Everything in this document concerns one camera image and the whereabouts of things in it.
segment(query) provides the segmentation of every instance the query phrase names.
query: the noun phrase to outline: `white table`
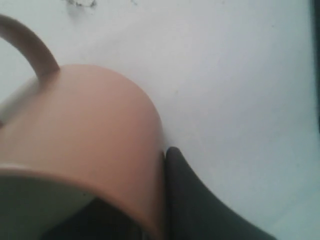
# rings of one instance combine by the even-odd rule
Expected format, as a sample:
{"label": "white table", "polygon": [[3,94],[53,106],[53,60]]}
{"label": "white table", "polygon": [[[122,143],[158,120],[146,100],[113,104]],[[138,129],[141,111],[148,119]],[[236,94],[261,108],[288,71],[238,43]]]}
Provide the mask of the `white table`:
{"label": "white table", "polygon": [[[0,0],[60,64],[118,71],[155,103],[228,206],[280,240],[320,239],[320,135],[306,0]],[[0,101],[33,72],[0,41]]]}

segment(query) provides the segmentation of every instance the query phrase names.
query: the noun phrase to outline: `white surface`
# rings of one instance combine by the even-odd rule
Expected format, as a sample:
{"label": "white surface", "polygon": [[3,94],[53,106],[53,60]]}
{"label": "white surface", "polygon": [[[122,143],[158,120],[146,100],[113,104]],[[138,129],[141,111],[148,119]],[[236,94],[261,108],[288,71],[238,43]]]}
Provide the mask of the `white surface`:
{"label": "white surface", "polygon": [[[141,86],[228,206],[283,240],[320,239],[320,141],[309,1],[0,0],[60,64]],[[0,42],[0,101],[32,76]]]}

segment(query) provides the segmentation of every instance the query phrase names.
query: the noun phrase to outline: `orange mug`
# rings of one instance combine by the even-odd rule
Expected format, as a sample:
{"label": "orange mug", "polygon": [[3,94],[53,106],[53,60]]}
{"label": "orange mug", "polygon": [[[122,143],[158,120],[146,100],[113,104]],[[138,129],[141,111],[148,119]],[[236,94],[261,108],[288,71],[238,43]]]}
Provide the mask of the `orange mug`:
{"label": "orange mug", "polygon": [[1,105],[0,185],[42,179],[81,189],[121,210],[152,239],[164,239],[163,134],[148,96],[109,69],[59,66],[31,30],[3,15],[0,37],[26,57],[38,79],[35,90]]}

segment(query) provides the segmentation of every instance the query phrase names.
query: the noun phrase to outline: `mug handle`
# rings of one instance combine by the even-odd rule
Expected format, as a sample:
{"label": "mug handle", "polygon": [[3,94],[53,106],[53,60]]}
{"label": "mug handle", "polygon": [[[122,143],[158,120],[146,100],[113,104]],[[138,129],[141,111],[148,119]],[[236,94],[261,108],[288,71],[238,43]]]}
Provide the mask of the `mug handle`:
{"label": "mug handle", "polygon": [[[39,83],[46,80],[45,75],[60,69],[50,50],[33,31],[19,21],[2,14],[0,14],[0,37],[17,48],[27,59]],[[5,119],[15,112],[12,109],[15,109],[23,101],[28,91],[28,88],[22,87],[12,97],[0,104],[0,110]],[[0,128],[4,122],[6,121],[0,119]]]}

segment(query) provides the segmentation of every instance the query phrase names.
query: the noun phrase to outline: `mug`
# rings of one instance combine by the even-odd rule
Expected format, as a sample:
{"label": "mug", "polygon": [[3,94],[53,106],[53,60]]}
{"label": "mug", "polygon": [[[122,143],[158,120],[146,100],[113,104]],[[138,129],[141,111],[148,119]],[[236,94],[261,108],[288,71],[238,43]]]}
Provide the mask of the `mug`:
{"label": "mug", "polygon": [[[39,198],[73,199],[68,212],[55,209],[40,221],[52,226],[97,196],[151,239],[164,239],[163,131],[146,93],[103,67],[59,66],[30,29],[4,15],[0,37],[25,56],[38,82],[0,108],[0,186],[7,186],[0,201],[12,205],[5,195],[17,189],[25,197],[15,199],[16,206],[29,201],[37,208]],[[30,198],[34,191],[27,189],[41,194]]]}

